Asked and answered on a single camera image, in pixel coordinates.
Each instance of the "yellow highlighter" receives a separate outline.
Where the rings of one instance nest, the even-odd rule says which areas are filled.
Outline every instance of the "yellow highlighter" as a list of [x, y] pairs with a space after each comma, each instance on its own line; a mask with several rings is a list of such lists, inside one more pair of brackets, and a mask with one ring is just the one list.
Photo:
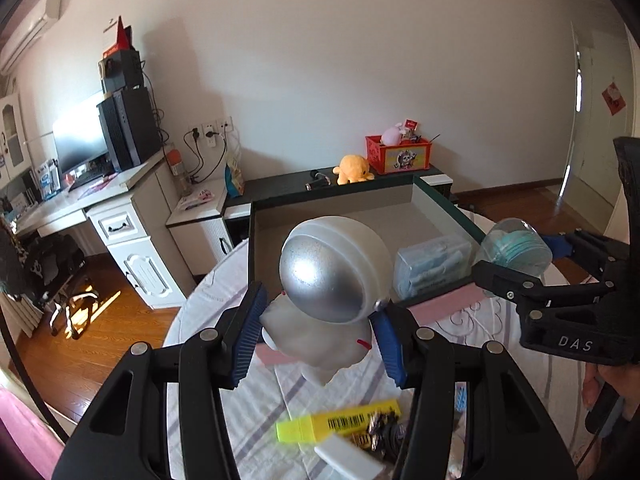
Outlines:
[[365, 431], [369, 425], [369, 417], [375, 412], [395, 412], [396, 415], [401, 415], [400, 406], [395, 399], [383, 400], [367, 406], [355, 406], [337, 412], [305, 415], [294, 420], [278, 422], [276, 424], [278, 440], [289, 444], [297, 442], [314, 444], [322, 442], [332, 433], [348, 435]]

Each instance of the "computer monitor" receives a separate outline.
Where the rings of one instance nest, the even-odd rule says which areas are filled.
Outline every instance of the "computer monitor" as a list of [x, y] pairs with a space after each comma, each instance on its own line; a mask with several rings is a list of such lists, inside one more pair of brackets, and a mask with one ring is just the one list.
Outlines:
[[108, 152], [97, 108], [103, 99], [102, 92], [98, 92], [53, 123], [61, 174], [75, 170]]

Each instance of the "white eraser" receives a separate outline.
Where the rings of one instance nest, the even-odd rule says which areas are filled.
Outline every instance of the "white eraser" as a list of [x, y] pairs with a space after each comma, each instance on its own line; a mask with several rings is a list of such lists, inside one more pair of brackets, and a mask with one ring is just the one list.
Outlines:
[[318, 456], [349, 480], [373, 480], [385, 469], [366, 451], [332, 433], [314, 447]]

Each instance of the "red basket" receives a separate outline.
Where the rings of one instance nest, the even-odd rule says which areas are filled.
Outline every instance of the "red basket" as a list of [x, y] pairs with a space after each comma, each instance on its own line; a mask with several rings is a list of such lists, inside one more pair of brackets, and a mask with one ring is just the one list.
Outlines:
[[428, 140], [408, 142], [399, 146], [382, 146], [380, 137], [365, 137], [367, 160], [379, 174], [426, 170], [429, 167], [431, 143]]

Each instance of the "orange octopus plush toy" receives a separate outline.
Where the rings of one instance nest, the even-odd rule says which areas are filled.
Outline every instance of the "orange octopus plush toy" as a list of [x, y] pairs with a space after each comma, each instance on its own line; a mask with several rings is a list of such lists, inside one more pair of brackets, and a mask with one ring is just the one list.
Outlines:
[[334, 168], [334, 174], [338, 175], [340, 185], [374, 179], [373, 174], [369, 173], [369, 161], [359, 155], [345, 155], [340, 166]]

